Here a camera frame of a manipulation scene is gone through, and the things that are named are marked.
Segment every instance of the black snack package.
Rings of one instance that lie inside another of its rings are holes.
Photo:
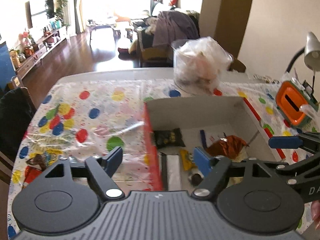
[[[166,131],[154,131],[154,134],[158,149],[167,146],[185,147],[180,128]]]

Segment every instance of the polka dot tablecloth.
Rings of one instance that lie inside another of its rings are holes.
[[[247,98],[261,117],[262,127],[273,135],[297,134],[301,131],[290,128],[276,109],[278,89],[274,84],[221,83],[213,94]],[[72,155],[84,161],[121,146],[123,162],[113,180],[125,193],[152,190],[143,139],[143,103],[176,96],[181,94],[174,81],[164,79],[55,85],[33,117],[14,163],[8,196],[9,238],[19,231],[11,211],[13,199],[59,156]],[[312,122],[305,130],[317,127]],[[284,150],[284,154],[290,164],[308,157],[303,150]],[[310,205],[306,204],[298,231],[303,232],[310,224]]]

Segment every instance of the blue cabinet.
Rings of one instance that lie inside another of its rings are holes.
[[[0,44],[0,88],[2,91],[14,76],[16,73],[13,70],[7,44],[4,42]]]

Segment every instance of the purple blanket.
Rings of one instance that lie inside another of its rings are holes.
[[[191,18],[178,11],[162,11],[158,15],[153,47],[171,45],[171,42],[182,39],[195,40],[199,34]]]

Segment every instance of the hand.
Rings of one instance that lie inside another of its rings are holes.
[[[320,200],[313,201],[311,204],[311,217],[316,229],[320,229]]]

